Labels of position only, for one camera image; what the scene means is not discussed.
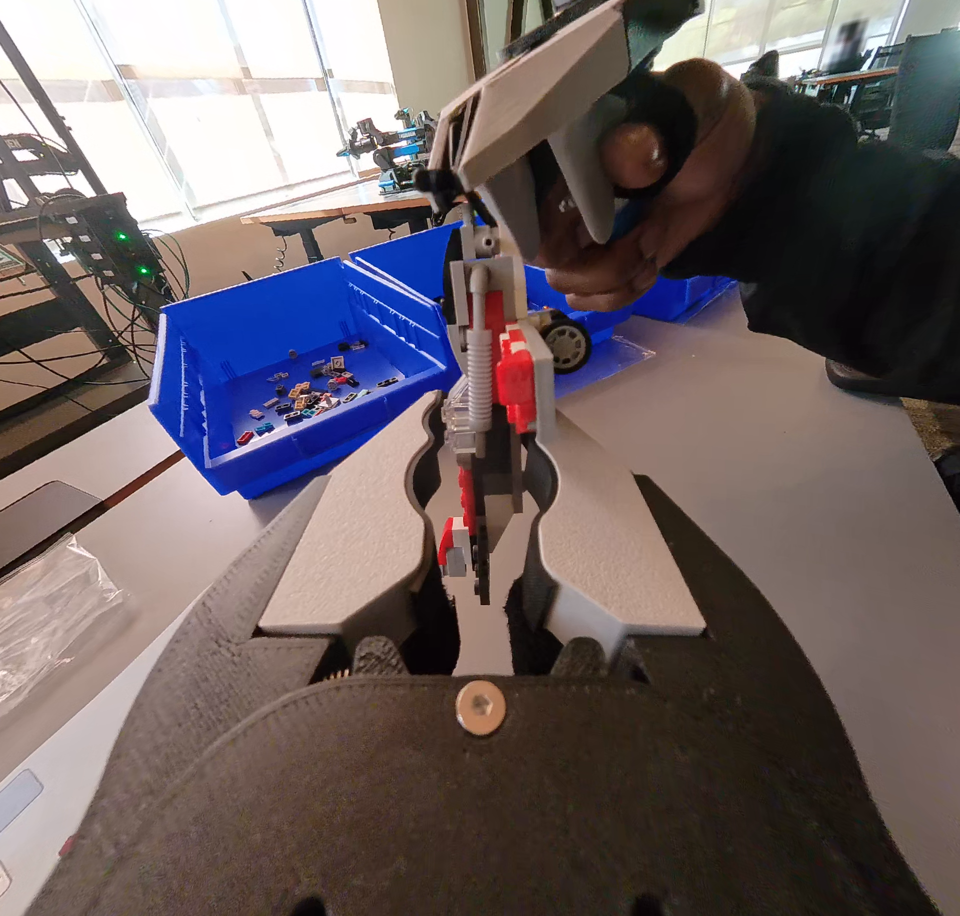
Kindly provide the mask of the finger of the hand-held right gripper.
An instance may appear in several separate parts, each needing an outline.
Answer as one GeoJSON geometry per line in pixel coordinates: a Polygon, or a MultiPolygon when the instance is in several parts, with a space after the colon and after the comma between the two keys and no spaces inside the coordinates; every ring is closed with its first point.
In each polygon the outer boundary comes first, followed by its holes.
{"type": "Polygon", "coordinates": [[[440,115],[431,170],[487,182],[584,115],[625,76],[625,25],[597,9],[501,64],[440,115]]]}
{"type": "Polygon", "coordinates": [[[628,63],[623,25],[571,25],[477,85],[459,179],[480,193],[524,259],[534,260],[541,245],[529,154],[542,142],[588,235],[595,243],[612,236],[617,199],[599,148],[625,113],[608,93],[628,63]]]}

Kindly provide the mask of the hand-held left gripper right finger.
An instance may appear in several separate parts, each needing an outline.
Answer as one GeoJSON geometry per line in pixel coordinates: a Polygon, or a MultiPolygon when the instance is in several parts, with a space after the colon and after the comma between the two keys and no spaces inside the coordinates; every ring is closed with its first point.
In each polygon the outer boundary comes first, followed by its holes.
{"type": "Polygon", "coordinates": [[[576,639],[618,661],[637,636],[699,637],[708,625],[634,474],[561,411],[529,438],[537,505],[510,589],[514,661],[555,661],[576,639]]]}

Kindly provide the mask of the blue black robot arms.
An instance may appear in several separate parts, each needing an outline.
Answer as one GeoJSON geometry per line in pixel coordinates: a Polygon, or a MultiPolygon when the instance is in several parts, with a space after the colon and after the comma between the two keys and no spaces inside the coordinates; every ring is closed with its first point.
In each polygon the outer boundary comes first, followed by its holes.
{"type": "Polygon", "coordinates": [[[373,119],[357,122],[338,157],[359,160],[370,155],[377,167],[378,191],[382,196],[415,189],[414,176],[426,169],[437,130],[437,120],[426,110],[414,112],[408,107],[393,117],[401,123],[399,130],[379,130],[373,119]]]}

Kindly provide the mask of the person's right hand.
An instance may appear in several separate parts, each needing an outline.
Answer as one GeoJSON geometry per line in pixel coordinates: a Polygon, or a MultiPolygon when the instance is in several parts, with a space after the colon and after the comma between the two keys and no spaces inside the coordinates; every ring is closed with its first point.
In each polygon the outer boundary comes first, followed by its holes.
{"type": "Polygon", "coordinates": [[[611,311],[637,301],[734,200],[751,157],[757,106],[753,94],[718,64],[693,58],[658,73],[683,95],[697,120],[695,145],[682,168],[620,239],[590,237],[557,179],[538,208],[539,247],[531,257],[553,289],[581,310],[611,311]]]}

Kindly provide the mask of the dark background chair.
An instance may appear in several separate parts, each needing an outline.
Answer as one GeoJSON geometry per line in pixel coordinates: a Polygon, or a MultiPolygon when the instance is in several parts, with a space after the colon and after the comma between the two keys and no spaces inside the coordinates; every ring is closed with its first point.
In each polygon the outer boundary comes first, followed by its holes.
{"type": "Polygon", "coordinates": [[[897,75],[887,141],[915,152],[947,152],[959,122],[959,31],[908,36],[897,75]]]}

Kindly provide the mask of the electronics box with green lights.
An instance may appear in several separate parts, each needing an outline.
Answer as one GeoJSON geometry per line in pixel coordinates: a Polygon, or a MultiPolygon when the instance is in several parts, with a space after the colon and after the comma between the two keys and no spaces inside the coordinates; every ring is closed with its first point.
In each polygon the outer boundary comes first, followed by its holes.
{"type": "Polygon", "coordinates": [[[125,297],[154,308],[173,301],[162,258],[120,194],[82,199],[51,210],[75,258],[125,297]]]}

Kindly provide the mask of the red grey brick plane model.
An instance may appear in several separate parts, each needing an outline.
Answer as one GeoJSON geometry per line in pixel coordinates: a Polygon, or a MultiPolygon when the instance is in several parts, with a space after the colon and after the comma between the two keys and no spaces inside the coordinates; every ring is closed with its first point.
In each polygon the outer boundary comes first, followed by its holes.
{"type": "Polygon", "coordinates": [[[490,555],[499,507],[522,510],[522,439],[556,430],[555,371],[579,370],[592,339],[555,308],[531,308],[522,261],[501,248],[497,225],[464,205],[442,273],[441,310],[462,370],[440,410],[455,458],[461,514],[441,534],[438,565],[471,576],[490,602],[490,555]]]}

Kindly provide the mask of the blue plastic bin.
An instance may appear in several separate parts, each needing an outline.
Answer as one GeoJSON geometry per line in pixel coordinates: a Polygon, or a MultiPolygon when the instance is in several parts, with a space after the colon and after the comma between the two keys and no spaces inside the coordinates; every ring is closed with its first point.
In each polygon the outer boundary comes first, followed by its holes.
{"type": "MultiPolygon", "coordinates": [[[[444,294],[442,275],[446,252],[451,236],[460,226],[456,223],[431,228],[419,234],[356,250],[350,258],[363,268],[390,275],[426,298],[439,298],[444,294]]],[[[525,275],[529,306],[533,309],[557,309],[573,321],[581,322],[591,337],[592,348],[595,341],[602,341],[611,333],[621,334],[618,327],[631,316],[685,324],[735,285],[733,280],[720,276],[695,276],[684,280],[660,278],[631,307],[609,313],[581,312],[572,309],[561,294],[549,286],[543,270],[528,265],[525,275]]],[[[573,394],[614,375],[590,368],[591,356],[582,369],[557,376],[556,392],[559,397],[573,394]]]]}
{"type": "Polygon", "coordinates": [[[461,375],[438,304],[349,261],[318,262],[161,312],[149,408],[222,495],[252,500],[336,463],[461,375]],[[234,445],[230,381],[353,335],[370,338],[407,376],[246,448],[234,445]]]}

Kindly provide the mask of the instruction booklet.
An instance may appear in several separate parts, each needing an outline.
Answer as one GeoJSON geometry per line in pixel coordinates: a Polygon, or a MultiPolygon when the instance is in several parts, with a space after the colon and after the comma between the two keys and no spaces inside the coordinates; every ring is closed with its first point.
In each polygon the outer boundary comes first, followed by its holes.
{"type": "Polygon", "coordinates": [[[162,634],[26,758],[40,791],[1,835],[3,915],[24,914],[78,830],[133,702],[169,640],[162,634]]]}

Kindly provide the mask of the clear plastic sheet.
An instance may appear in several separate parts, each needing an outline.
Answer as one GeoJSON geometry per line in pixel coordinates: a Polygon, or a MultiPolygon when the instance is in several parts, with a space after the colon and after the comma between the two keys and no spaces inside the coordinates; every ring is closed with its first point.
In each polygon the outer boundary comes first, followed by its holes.
{"type": "Polygon", "coordinates": [[[589,367],[597,372],[616,374],[656,357],[656,352],[619,333],[595,341],[589,367]]]}

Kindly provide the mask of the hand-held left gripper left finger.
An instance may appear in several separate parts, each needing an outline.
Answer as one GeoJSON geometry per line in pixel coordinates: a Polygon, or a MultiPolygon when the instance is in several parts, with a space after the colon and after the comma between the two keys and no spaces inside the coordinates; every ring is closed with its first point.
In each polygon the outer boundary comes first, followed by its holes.
{"type": "Polygon", "coordinates": [[[441,484],[443,397],[421,396],[331,472],[260,617],[264,633],[344,642],[414,633],[414,597],[436,561],[426,505],[441,484]]]}

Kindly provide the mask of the black brick lever piece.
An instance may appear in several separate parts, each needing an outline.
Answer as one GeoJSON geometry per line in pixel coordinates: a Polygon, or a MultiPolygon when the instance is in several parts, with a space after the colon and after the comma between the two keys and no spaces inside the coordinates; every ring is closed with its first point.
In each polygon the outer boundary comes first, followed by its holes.
{"type": "Polygon", "coordinates": [[[428,199],[434,215],[445,217],[466,197],[462,182],[449,169],[421,167],[414,172],[414,188],[428,199]]]}

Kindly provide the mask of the clear plastic bag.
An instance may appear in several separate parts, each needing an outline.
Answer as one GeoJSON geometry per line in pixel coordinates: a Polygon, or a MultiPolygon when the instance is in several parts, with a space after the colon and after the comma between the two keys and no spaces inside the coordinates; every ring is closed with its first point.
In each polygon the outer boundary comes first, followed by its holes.
{"type": "Polygon", "coordinates": [[[62,669],[75,671],[138,612],[75,535],[7,574],[1,585],[1,715],[62,669]]]}

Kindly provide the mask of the pile of small brick pieces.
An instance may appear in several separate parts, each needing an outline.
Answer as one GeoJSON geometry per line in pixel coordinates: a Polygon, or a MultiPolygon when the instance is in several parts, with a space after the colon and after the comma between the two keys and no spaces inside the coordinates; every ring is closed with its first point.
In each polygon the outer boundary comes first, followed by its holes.
{"type": "Polygon", "coordinates": [[[229,382],[234,445],[246,448],[366,398],[382,382],[406,376],[363,336],[287,355],[229,382]]]}

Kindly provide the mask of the grey desk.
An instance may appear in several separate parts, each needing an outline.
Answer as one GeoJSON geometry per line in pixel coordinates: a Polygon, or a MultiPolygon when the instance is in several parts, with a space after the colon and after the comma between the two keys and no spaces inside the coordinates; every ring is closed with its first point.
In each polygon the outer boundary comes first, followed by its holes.
{"type": "MultiPolygon", "coordinates": [[[[958,914],[958,513],[897,404],[843,393],[817,357],[750,333],[730,293],[686,325],[632,319],[656,356],[561,410],[650,476],[767,597],[833,698],[887,826],[958,914]]],[[[2,481],[107,500],[80,544],[137,614],[2,721],[2,784],[162,634],[299,491],[221,496],[144,406],[2,481]]]]}

